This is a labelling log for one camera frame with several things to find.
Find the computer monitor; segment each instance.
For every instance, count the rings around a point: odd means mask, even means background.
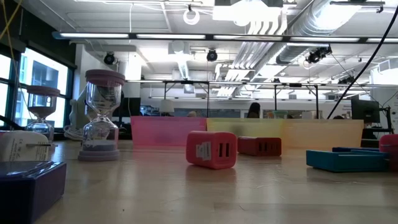
[[[362,119],[365,123],[380,123],[380,110],[377,101],[351,100],[353,119]]]

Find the white label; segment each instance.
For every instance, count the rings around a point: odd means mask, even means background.
[[[211,142],[197,144],[197,158],[201,158],[203,161],[211,160]]]

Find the desk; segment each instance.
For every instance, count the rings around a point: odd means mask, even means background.
[[[181,151],[132,150],[80,162],[79,142],[56,142],[68,164],[65,195],[36,224],[396,223],[398,175],[334,174],[305,165],[305,152],[238,155],[233,169],[191,166]]]

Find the blue tray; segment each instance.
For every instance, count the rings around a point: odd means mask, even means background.
[[[331,149],[332,152],[351,152],[351,150],[379,152],[379,148],[369,148],[369,147],[334,147]]]
[[[388,153],[364,150],[326,152],[307,150],[307,165],[331,172],[382,172],[388,168]]]

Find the glass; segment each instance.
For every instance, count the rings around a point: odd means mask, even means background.
[[[11,58],[0,55],[0,78],[9,79]]]
[[[68,67],[26,48],[21,54],[19,82],[56,88],[66,95]]]
[[[86,72],[86,103],[96,113],[83,128],[82,151],[79,160],[115,160],[119,157],[119,128],[108,116],[121,102],[124,76],[107,70]]]
[[[27,126],[29,123],[33,122],[35,120],[34,119],[35,116],[31,112],[29,112],[28,107],[26,106],[24,99],[22,98],[22,94],[25,97],[26,103],[28,101],[28,94],[26,92],[26,89],[22,89],[22,91],[21,89],[18,89],[14,122],[17,123],[19,126],[24,127]],[[55,128],[63,128],[64,114],[65,114],[65,99],[57,97],[57,109],[45,120]]]
[[[0,96],[2,96],[0,97],[0,114],[3,116],[6,115],[7,94],[8,94],[8,85],[0,83]],[[0,121],[0,126],[4,126],[3,121]]]
[[[28,124],[25,130],[43,134],[51,144],[54,137],[54,127],[45,119],[55,112],[57,108],[57,95],[59,95],[60,91],[44,86],[28,86],[27,92],[29,94],[27,109],[37,119]]]

